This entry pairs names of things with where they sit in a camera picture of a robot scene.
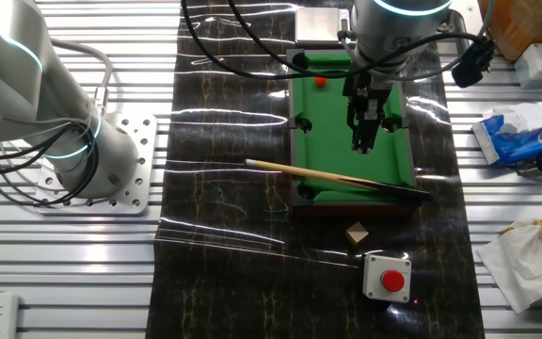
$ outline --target tissue box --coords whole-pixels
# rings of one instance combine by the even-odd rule
[[[488,165],[507,166],[542,153],[542,105],[496,107],[488,119],[472,125]]]

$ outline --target tissue paper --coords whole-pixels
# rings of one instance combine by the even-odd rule
[[[516,314],[542,299],[542,228],[514,223],[478,250],[488,272]]]

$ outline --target metal bracket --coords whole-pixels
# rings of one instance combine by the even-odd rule
[[[157,123],[151,114],[140,114],[138,117],[129,114],[115,114],[118,128],[125,131],[135,143],[138,154],[138,165],[129,182],[116,194],[106,199],[91,200],[74,198],[69,205],[54,207],[37,207],[39,213],[45,216],[135,216],[142,215],[148,210],[150,196],[150,179],[153,165],[154,146]],[[53,201],[66,192],[56,178],[56,174],[46,168],[41,168],[39,185],[59,188],[50,191],[37,188],[35,198]]]

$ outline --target red ball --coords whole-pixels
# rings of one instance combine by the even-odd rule
[[[317,84],[317,86],[323,87],[326,85],[326,82],[327,82],[327,79],[319,77],[319,76],[315,76],[315,84]]]

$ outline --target small wooden cube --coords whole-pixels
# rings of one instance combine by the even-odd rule
[[[353,246],[356,246],[365,236],[367,236],[367,234],[367,231],[360,222],[357,222],[346,230],[346,237]]]

